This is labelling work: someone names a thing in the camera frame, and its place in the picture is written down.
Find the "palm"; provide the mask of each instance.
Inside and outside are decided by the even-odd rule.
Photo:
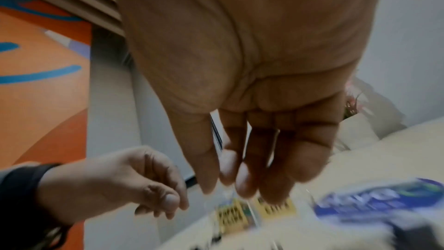
[[[236,181],[244,196],[259,187],[269,202],[325,165],[375,3],[119,0],[134,58],[202,189],[212,190],[219,174],[209,116],[219,109],[221,181]]]

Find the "white table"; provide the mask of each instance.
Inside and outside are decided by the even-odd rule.
[[[337,227],[317,220],[305,201],[299,200],[306,197],[301,196],[301,190],[307,188],[318,200],[335,189],[365,181],[418,177],[443,183],[443,120],[397,132],[371,147],[334,155],[317,179],[303,187],[300,185],[292,192],[291,197],[298,208],[297,218],[225,237],[220,245],[212,249],[269,250],[274,239],[284,249],[332,249],[362,241],[367,243],[369,249],[389,249],[378,244],[385,231]],[[430,219],[439,226],[437,234],[444,238],[444,211]],[[204,245],[211,240],[212,233],[212,221],[203,218],[163,244],[159,250],[189,250],[194,245]]]

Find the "orange mural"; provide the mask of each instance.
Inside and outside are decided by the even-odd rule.
[[[40,0],[0,0],[0,169],[86,157],[91,24]],[[64,250],[83,249],[83,224]]]

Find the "white flower pot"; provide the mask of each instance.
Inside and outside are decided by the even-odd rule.
[[[370,122],[362,113],[353,115],[339,124],[337,139],[351,150],[379,141]]]

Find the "yellow label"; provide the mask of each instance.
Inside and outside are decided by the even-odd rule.
[[[222,233],[241,231],[249,226],[242,205],[236,199],[229,205],[217,208],[216,215]]]
[[[261,197],[253,199],[253,205],[263,220],[296,214],[296,208],[290,198],[283,204],[269,205]]]

